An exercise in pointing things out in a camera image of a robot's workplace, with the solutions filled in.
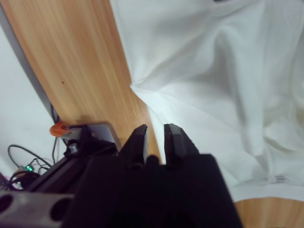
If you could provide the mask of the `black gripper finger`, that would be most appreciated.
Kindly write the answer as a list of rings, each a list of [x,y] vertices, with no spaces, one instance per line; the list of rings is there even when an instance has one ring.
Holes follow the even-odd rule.
[[[148,126],[142,124],[134,129],[119,154],[126,169],[140,169],[148,156]]]
[[[180,164],[185,156],[199,154],[185,131],[173,123],[164,125],[164,152],[166,164],[169,166]]]

